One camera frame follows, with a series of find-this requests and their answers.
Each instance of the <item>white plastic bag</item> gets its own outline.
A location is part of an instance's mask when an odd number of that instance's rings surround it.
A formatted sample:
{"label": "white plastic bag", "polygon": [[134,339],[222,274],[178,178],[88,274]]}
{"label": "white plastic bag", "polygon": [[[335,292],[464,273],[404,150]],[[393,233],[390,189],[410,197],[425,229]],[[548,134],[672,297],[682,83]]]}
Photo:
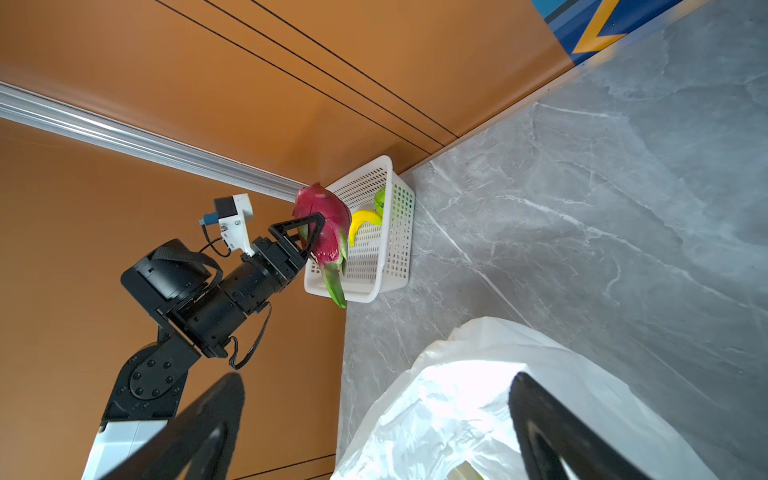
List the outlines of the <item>white plastic bag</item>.
{"label": "white plastic bag", "polygon": [[527,478],[507,405],[521,371],[651,478],[716,478],[627,384],[527,326],[483,317],[427,347],[395,380],[331,479],[445,480],[464,461],[486,479]]}

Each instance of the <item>blue and yellow graphic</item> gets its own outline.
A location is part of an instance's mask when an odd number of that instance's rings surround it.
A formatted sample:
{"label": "blue and yellow graphic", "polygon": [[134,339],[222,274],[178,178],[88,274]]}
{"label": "blue and yellow graphic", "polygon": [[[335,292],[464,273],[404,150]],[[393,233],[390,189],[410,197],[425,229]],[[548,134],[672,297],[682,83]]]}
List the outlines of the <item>blue and yellow graphic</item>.
{"label": "blue and yellow graphic", "polygon": [[681,0],[532,0],[575,65]]}

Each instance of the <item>robotic arm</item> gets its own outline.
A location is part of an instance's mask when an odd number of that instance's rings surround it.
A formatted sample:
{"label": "robotic arm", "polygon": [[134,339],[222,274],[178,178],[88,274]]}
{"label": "robotic arm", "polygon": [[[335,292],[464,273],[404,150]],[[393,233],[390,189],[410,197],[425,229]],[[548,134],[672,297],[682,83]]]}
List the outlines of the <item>robotic arm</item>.
{"label": "robotic arm", "polygon": [[[187,371],[202,356],[226,358],[235,342],[230,365],[241,368],[253,355],[266,329],[245,359],[237,361],[237,327],[252,313],[271,305],[269,298],[295,279],[310,257],[325,219],[321,214],[276,223],[274,240],[248,240],[245,221],[253,216],[247,194],[214,201],[215,214],[200,221],[218,223],[230,251],[242,250],[242,263],[224,276],[203,251],[190,251],[174,239],[151,251],[126,270],[121,283],[157,323],[157,342],[136,352],[123,365],[101,417],[101,427],[88,456],[83,480],[101,478],[157,434],[176,415]],[[291,230],[313,224],[305,248]],[[208,242],[205,248],[215,243]],[[215,270],[211,279],[211,268]]]}

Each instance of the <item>orange wall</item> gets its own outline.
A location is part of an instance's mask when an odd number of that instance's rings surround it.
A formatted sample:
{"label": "orange wall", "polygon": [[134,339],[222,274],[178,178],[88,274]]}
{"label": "orange wall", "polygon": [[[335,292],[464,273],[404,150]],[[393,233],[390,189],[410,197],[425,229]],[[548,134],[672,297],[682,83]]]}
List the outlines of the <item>orange wall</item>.
{"label": "orange wall", "polygon": [[[0,478],[79,478],[115,376],[157,327],[121,273],[178,237],[204,244],[197,219],[230,185],[0,120]],[[291,204],[251,193],[253,237]],[[239,259],[220,260],[225,272]],[[273,298],[256,355],[240,370],[246,404],[228,478],[336,451],[345,313],[297,279]],[[237,330],[256,338],[263,317]],[[183,405],[229,371],[202,358]],[[334,458],[264,479],[309,478]]]}
{"label": "orange wall", "polygon": [[573,66],[530,0],[164,2],[3,2],[0,80],[328,184],[404,170]]}

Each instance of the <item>gray marble surface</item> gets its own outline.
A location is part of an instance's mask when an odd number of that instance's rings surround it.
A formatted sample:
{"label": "gray marble surface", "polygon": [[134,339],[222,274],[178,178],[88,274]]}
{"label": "gray marble surface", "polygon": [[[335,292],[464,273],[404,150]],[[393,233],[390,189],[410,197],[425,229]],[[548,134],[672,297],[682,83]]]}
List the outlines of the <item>gray marble surface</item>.
{"label": "gray marble surface", "polygon": [[768,2],[706,5],[404,178],[411,277],[349,307],[339,453],[492,315],[624,380],[720,478],[768,475]]}

